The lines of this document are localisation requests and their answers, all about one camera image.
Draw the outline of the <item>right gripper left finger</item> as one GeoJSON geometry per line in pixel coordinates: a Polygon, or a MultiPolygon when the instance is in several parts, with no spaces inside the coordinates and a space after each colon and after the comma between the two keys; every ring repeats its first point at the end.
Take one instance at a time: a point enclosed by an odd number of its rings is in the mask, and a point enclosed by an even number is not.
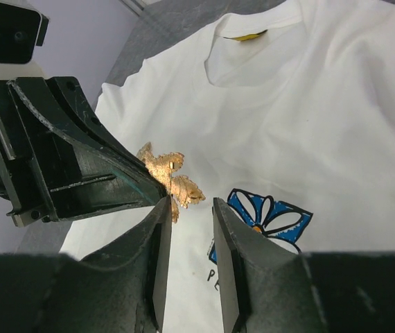
{"type": "Polygon", "coordinates": [[[0,332],[160,332],[171,233],[165,197],[82,260],[0,255],[0,332]]]}

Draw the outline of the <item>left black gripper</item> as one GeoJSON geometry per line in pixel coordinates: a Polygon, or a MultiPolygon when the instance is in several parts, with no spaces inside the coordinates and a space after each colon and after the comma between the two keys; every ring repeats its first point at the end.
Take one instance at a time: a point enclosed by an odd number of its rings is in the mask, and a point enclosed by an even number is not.
{"type": "Polygon", "coordinates": [[[75,77],[0,80],[0,197],[17,227],[154,206],[165,196],[75,77]]]}

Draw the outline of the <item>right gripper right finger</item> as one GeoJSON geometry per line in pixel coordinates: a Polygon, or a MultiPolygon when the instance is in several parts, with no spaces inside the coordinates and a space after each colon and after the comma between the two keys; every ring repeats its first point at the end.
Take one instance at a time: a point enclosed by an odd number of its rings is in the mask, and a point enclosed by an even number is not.
{"type": "Polygon", "coordinates": [[[294,254],[213,202],[225,332],[395,332],[395,252],[294,254]]]}

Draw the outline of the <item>red orange brooch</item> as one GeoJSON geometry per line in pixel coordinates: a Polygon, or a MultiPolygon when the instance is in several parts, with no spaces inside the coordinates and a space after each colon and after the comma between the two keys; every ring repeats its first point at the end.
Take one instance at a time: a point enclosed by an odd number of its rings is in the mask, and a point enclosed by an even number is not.
{"type": "Polygon", "coordinates": [[[154,155],[152,144],[147,142],[137,153],[149,174],[161,183],[166,193],[172,198],[172,223],[178,222],[179,207],[187,209],[189,205],[197,205],[206,200],[203,191],[188,176],[176,175],[183,167],[184,155],[180,152],[170,152],[154,155]]]}

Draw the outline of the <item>white t-shirt with flower print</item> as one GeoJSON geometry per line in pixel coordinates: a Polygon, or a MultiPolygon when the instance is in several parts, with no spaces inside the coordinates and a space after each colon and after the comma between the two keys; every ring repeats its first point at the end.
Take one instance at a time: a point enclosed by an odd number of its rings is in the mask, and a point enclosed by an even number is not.
{"type": "Polygon", "coordinates": [[[130,152],[179,152],[204,201],[173,226],[165,332],[221,332],[212,200],[292,253],[395,250],[395,5],[227,14],[104,84],[130,152]]]}

